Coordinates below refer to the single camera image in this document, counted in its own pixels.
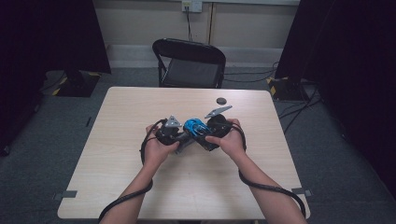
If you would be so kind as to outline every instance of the controller cable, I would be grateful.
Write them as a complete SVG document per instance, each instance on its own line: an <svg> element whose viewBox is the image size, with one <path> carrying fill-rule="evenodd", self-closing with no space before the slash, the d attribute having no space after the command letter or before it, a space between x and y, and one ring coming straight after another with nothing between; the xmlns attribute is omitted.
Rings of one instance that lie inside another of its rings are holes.
<svg viewBox="0 0 396 224"><path fill-rule="evenodd" d="M157 122L150 128L150 130L148 131L148 133L147 133L147 135L146 135L146 137L145 137L145 139L144 139L144 141L143 141L143 143L142 143L142 147L141 147L141 149L140 149L140 156L141 156L141 160L142 160L142 163L143 163L143 164L145 163L145 148L146 148L146 144L147 144L147 142L148 142L149 140L155 138L155 137L153 137L153 138L150 138L150 139L149 139L149 135L152 133L152 131L154 130L154 128L157 127L157 125L158 125L159 123L161 123L161 122L162 122L162 123L166 122L166 119L161 119L161 120L157 121ZM244 132L242 131L241 126L239 126L238 124L235 124L235 123L229 124L229 123L217 123L217 122L215 122L214 124L223 125L223 126L226 126L226 127L229 127L229 128L232 128L232 129L238 131L238 132L241 134L241 137L242 137L243 148L244 148L245 151L247 150L247 146L246 146L246 137L245 137ZM306 216L306 214L305 214L305 205L304 205L303 201L302 201L296 194L294 194L294 193L292 193L292 192L290 192L290 191L288 191L288 190L286 190L286 189L279 188L279 187L268 186L268 185L262 185L262 184L258 184L258 183L251 182L251 181L247 180L247 179L242 175L242 173L241 173L240 170L238 170L238 173L239 173L239 178L242 180L242 182L244 182L246 185L248 185L248 186L250 186L250 187L253 187L253 188L256 188L256 189L265 189L265 190L270 190L270 191L274 191L274 192L278 192L278 193L283 193L283 194L286 194L286 195L292 197L292 198L293 198L295 201L297 201L297 203L300 205L300 209L301 209L301 212L303 213L303 216L304 216L304 217ZM123 203L123 202L125 202L125 201L128 201L128 200L130 200L130 199L132 199L132 198L134 198L134 197L137 197L137 196L139 196L139 195L142 195L142 194L147 193L148 191L151 190L152 186L153 186L153 181L152 181L152 179L151 179L151 181L149 182L148 186L145 187L144 189L141 189L141 190L138 190L138 191L133 192L133 193L131 193L131 194L122 196L122 197L118 198L116 201L110 203L108 206L106 206L106 208L105 208L105 209L102 211L102 213L100 214L100 216L99 216L99 218L98 218L98 222L100 223L100 221L103 219L103 217L105 216L105 214L106 214L111 208L113 208L114 206L116 206L116 205L118 205L118 204L120 204L120 203Z"/></svg>
<svg viewBox="0 0 396 224"><path fill-rule="evenodd" d="M152 133L152 131L154 130L154 128L157 127L157 125L158 125L159 123L161 123L161 122L166 122L166 119L160 119L160 120L158 120L158 121L151 127L151 129L148 131L148 133L146 134L145 140L144 140L143 143L142 143L142 147L141 147L141 149L140 149L140 158L141 158L143 164L145 163L145 148L146 148L146 144L147 144L147 142L148 142L149 140L155 138L155 137L153 137L153 138L150 138L150 139L149 139L149 135ZM135 198L135 197L137 197L137 196L139 196L139 195L142 195L142 194L147 193L148 191L151 190L152 186L153 186L153 182L152 182L152 179L151 179L151 181L149 182L148 186L145 187L144 189L141 189L141 190L138 190L138 191L136 191L136 192L127 194L127 195L125 195L125 196L122 196L122 197L118 198L116 201L110 203L108 206L106 206L106 208L105 208L105 209L102 211L102 213L100 214L100 216L99 216L99 218L98 218L98 223L101 222L101 220L103 219L103 217L105 216L105 214L106 214L111 208L113 208L114 206L116 206L116 205L118 205L118 204L120 204L120 203L123 203L123 202L125 202L125 201L128 201L128 200L130 200L130 199L132 199L132 198Z"/></svg>
<svg viewBox="0 0 396 224"><path fill-rule="evenodd" d="M226 126L226 127L229 127L229 128L232 128L232 129L238 131L238 132L241 134L241 137L242 137L242 145L243 145L243 148L244 148L245 151L247 150L246 138L245 138L244 132L242 131L241 126L239 126L238 124L235 124L235 123L229 124L229 123L217 123L217 122L215 122L214 124ZM247 179L242 175L242 173L241 173L240 170L238 170L238 174L239 174L239 178L242 180L242 182L244 182L246 185L248 185L248 186L250 186L250 187L253 187L253 188L255 188L255 189L270 190L270 191L274 191L274 192L277 192L277 193L283 193L283 194L285 194L285 195L290 196L292 199L294 199L294 200L300 205L301 213L303 214L304 218L306 218L306 212L305 212L305 205L304 205L304 202L303 202L303 201L300 199L300 197L297 196L295 193L293 193L293 192L291 192L291 191L288 191L288 190L286 190L286 189L282 189L282 188L280 188L280 187L269 186L269 185L263 185L263 184L258 184L258 183L251 182L251 181L247 180Z"/></svg>

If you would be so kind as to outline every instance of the baseboard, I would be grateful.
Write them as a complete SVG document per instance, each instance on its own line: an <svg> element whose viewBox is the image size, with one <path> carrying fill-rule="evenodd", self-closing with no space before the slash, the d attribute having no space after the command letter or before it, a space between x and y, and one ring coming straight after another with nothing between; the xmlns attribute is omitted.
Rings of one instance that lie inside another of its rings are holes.
<svg viewBox="0 0 396 224"><path fill-rule="evenodd" d="M283 49L248 49L219 47L227 58L227 67L271 67L278 62ZM110 67L157 67L151 46L108 45Z"/></svg>

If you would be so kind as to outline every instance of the wall outlet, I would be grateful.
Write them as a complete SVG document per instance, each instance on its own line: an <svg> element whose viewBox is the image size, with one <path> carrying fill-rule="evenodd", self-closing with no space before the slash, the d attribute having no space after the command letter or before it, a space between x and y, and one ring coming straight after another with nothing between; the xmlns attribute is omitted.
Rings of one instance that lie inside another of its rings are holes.
<svg viewBox="0 0 396 224"><path fill-rule="evenodd" d="M186 7L189 12L202 12L202 1L181 1L181 11L186 11Z"/></svg>
<svg viewBox="0 0 396 224"><path fill-rule="evenodd" d="M181 1L181 11L187 11L186 8L192 12L192 1Z"/></svg>

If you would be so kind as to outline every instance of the person's left hand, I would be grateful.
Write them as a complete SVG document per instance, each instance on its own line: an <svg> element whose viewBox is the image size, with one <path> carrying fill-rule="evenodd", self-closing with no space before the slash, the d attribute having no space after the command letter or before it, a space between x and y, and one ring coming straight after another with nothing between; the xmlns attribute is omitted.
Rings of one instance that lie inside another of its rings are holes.
<svg viewBox="0 0 396 224"><path fill-rule="evenodd" d="M146 133L149 132L152 125L149 125L146 128ZM175 142L170 146L166 146L162 144L158 139L155 137L155 133L158 131L158 127L155 127L151 134L148 136L146 148L145 148L145 164L147 165L154 165L159 167L168 157L169 153L175 151L179 145L179 142Z"/></svg>

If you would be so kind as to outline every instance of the light wood table surface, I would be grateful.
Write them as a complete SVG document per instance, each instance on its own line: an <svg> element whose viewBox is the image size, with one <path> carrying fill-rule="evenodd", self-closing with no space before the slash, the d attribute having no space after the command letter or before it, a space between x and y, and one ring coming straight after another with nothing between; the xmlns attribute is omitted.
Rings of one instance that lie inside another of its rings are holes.
<svg viewBox="0 0 396 224"><path fill-rule="evenodd" d="M142 167L140 146L146 127L171 115L184 123L203 122L210 111L233 108L222 115L239 119L247 139L247 154L284 189L301 187L279 119L267 91L113 87L93 124L63 198L60 218L98 218L116 200ZM264 219L237 167L221 150L209 152L193 143L171 154L153 178L141 219ZM307 216L310 212L304 195Z"/></svg>

